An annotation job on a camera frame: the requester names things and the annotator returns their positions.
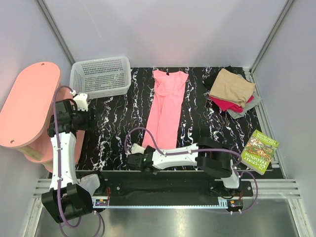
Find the pink t-shirt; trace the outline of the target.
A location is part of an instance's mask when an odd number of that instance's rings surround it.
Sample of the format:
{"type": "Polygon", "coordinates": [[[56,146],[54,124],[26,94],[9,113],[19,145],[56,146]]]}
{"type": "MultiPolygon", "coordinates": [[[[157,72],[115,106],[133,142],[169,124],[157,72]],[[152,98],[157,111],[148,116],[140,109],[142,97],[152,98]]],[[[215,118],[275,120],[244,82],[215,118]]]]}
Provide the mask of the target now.
{"type": "Polygon", "coordinates": [[[158,148],[175,149],[182,103],[189,75],[178,71],[153,71],[154,99],[146,128],[153,135],[158,148]]]}

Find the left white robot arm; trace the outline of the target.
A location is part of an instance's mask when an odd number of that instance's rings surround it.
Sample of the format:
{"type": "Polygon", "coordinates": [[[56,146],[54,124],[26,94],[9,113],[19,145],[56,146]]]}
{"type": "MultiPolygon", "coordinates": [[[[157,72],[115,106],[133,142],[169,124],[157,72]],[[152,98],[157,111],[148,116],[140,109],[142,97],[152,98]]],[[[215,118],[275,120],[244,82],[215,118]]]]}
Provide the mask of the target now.
{"type": "Polygon", "coordinates": [[[51,116],[47,134],[53,148],[53,172],[49,191],[41,201],[60,224],[93,210],[93,195],[102,195],[107,188],[97,174],[90,174],[79,182],[75,169],[75,148],[78,131],[91,130],[95,113],[88,109],[86,99],[76,96],[55,103],[56,113],[51,116]]]}

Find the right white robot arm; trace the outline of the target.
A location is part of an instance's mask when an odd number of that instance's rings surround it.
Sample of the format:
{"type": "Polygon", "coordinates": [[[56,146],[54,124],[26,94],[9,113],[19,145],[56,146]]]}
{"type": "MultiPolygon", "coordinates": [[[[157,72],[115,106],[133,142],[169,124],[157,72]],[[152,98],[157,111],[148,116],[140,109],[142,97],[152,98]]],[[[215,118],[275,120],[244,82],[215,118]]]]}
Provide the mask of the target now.
{"type": "Polygon", "coordinates": [[[208,138],[174,149],[147,146],[139,155],[137,165],[143,172],[154,173],[178,166],[197,167],[212,178],[222,181],[222,188],[212,188],[210,191],[224,199],[232,199],[242,189],[233,161],[234,157],[239,161],[240,154],[208,138]]]}

